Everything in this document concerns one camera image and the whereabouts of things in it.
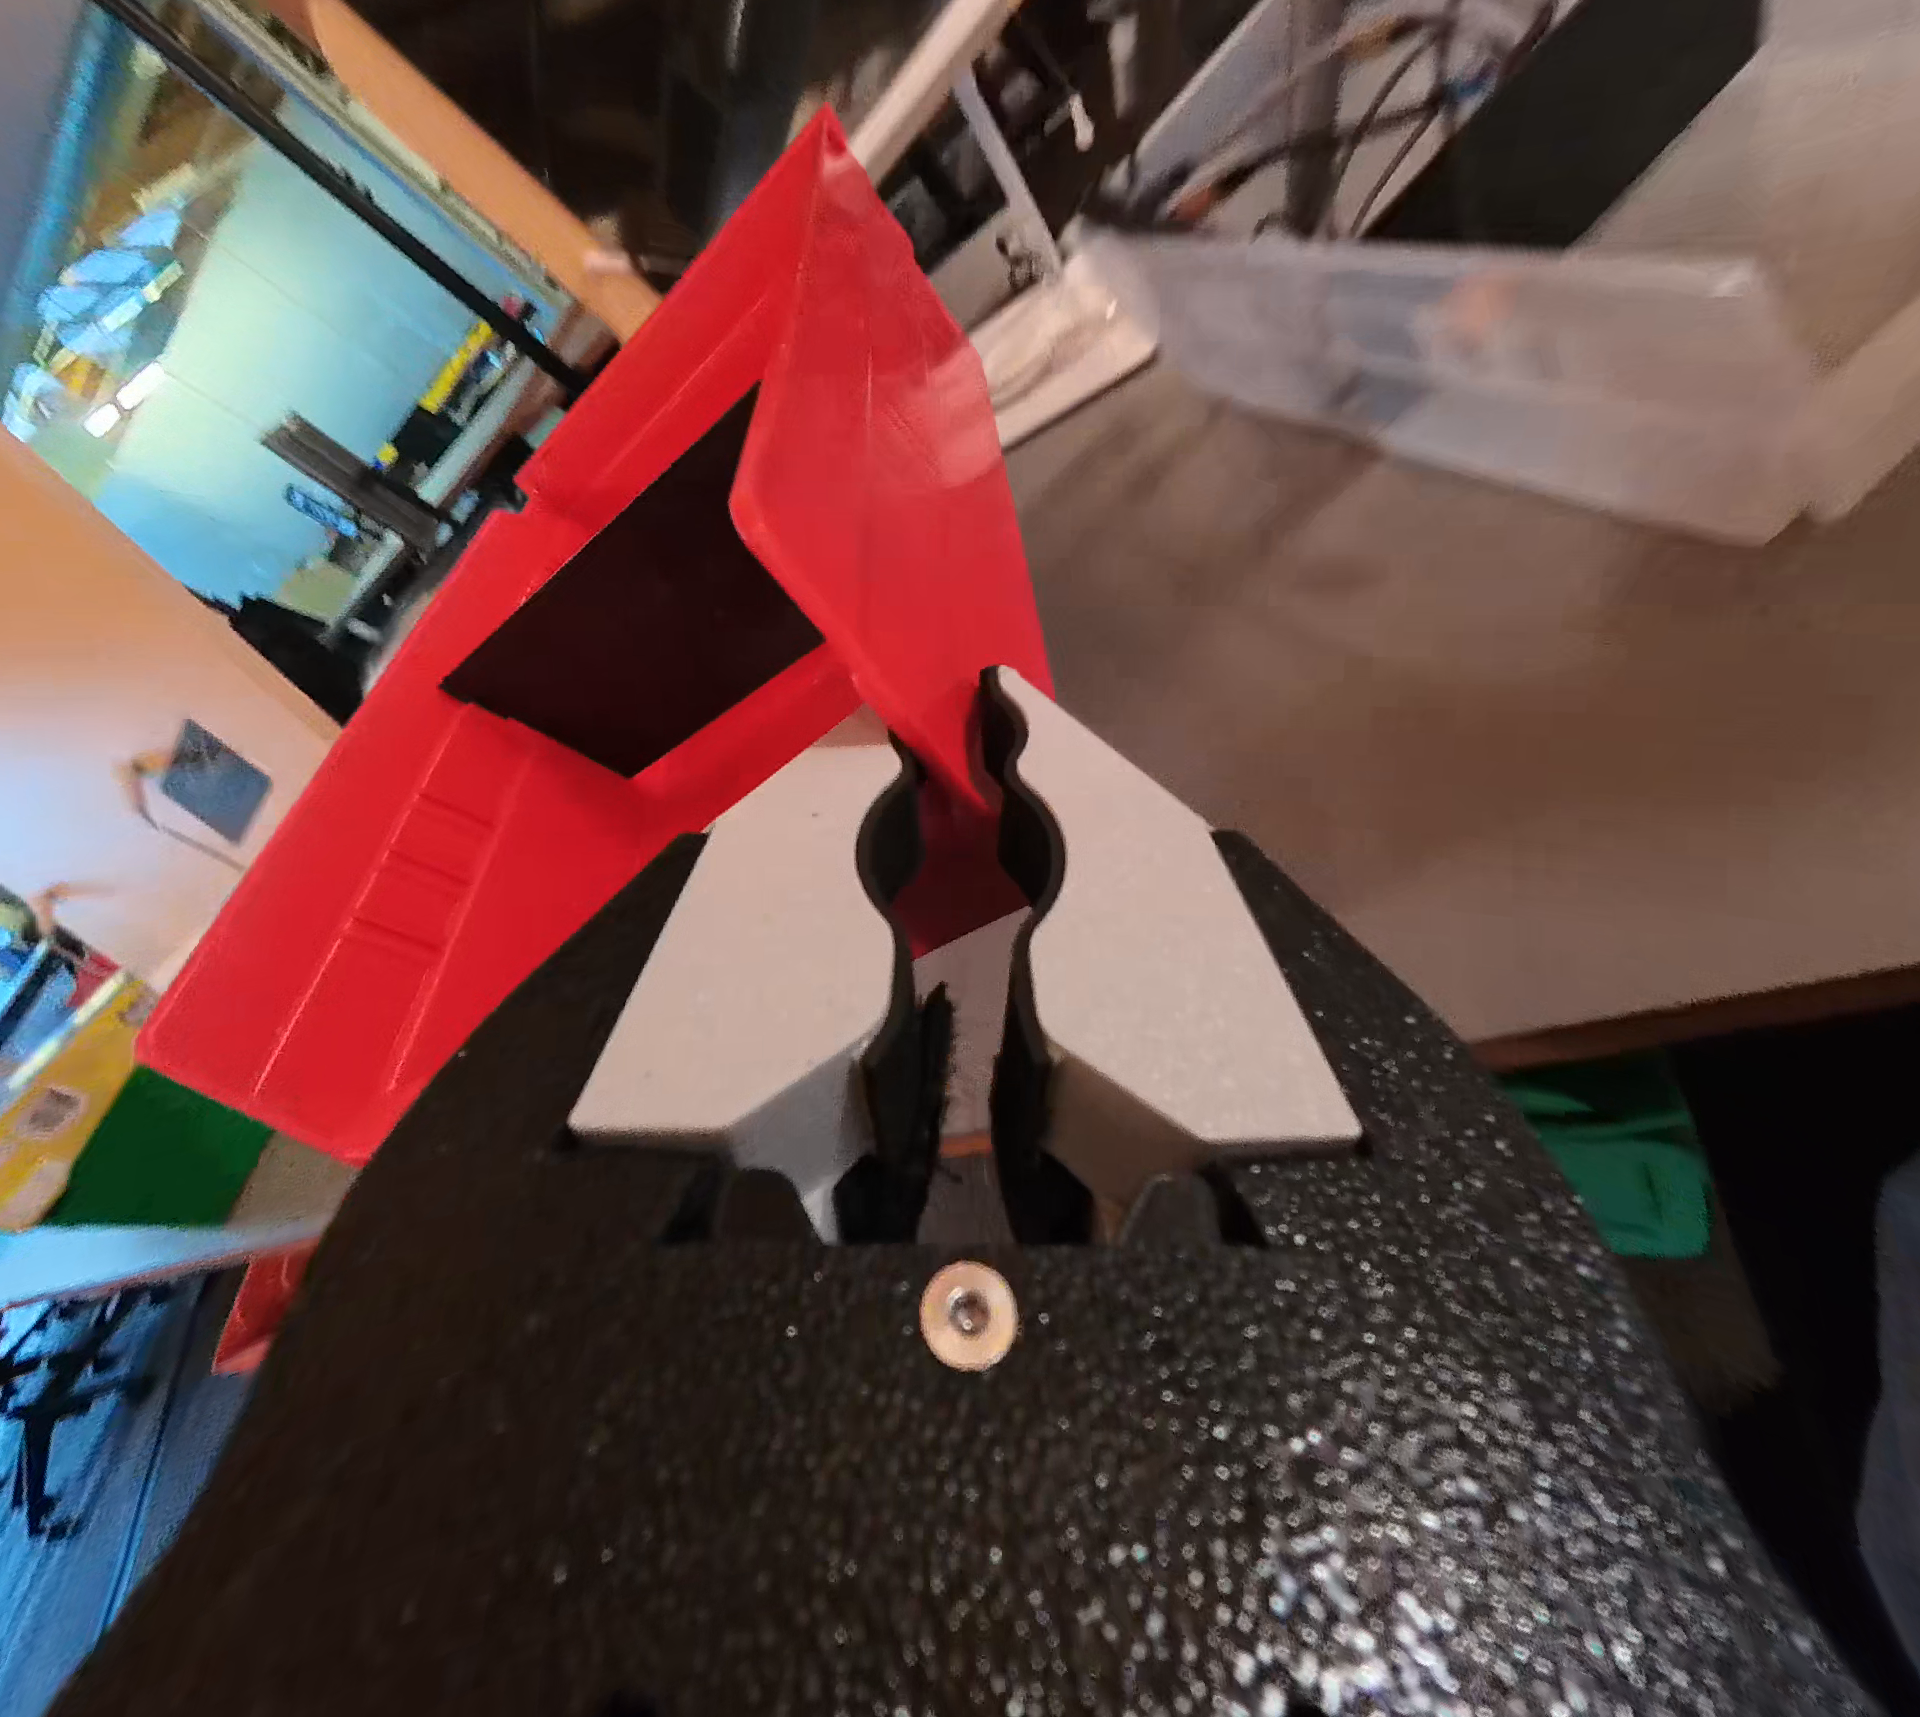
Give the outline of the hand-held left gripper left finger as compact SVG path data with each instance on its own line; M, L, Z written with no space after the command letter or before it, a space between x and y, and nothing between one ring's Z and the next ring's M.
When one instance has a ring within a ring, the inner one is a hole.
M571 1110L588 1144L781 1177L830 1242L909 1245L940 1163L954 1010L899 900L917 759L839 726L724 812Z

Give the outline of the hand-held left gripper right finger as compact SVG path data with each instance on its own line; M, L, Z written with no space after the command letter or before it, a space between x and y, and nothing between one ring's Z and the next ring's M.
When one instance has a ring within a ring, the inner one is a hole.
M1236 1169L1347 1159L1365 1126L1222 835L1014 669L979 698L1024 900L989 1094L1014 1240L1252 1234Z

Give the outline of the large red bin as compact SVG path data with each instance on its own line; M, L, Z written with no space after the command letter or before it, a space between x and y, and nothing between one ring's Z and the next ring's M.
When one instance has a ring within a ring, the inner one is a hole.
M824 645L622 779L456 702L446 674L751 388L732 524ZM518 985L671 841L859 707L923 762L951 891L1004 909L980 678L1056 692L985 365L818 112L517 475L210 920L138 1061L361 1164Z

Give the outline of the clear plastic bin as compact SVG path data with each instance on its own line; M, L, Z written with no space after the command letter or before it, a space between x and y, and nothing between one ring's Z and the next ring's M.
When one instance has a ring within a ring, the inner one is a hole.
M1091 222L1092 266L1199 389L1636 522L1763 543L1917 447L1917 0L1388 0L1455 7L1404 148L1351 66L1337 236Z

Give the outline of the black bin divider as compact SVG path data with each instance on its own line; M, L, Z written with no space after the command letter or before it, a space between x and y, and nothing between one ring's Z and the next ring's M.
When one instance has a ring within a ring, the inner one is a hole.
M730 510L761 388L574 551L443 691L636 779L822 648Z

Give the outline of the green mat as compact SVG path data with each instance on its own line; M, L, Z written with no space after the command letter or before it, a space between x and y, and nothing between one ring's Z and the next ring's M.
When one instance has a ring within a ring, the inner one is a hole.
M1500 1089L1559 1164L1608 1251L1692 1263L1714 1242L1714 1177L1665 1051L1549 1065Z

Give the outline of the yellow bin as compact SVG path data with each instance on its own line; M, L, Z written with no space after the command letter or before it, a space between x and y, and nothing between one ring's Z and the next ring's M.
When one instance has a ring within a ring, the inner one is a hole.
M115 972L5 1084L3 1231L40 1225L137 1067L150 985Z

